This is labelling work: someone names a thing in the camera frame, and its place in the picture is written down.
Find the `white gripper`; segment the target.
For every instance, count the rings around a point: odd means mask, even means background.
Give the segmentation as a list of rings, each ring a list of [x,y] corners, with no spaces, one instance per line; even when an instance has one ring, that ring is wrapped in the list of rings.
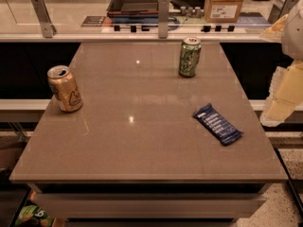
[[[282,51],[294,61],[287,68],[278,66],[270,84],[264,108],[259,118],[265,127],[276,127],[283,123],[303,102],[303,0],[259,37],[271,43],[281,43]]]

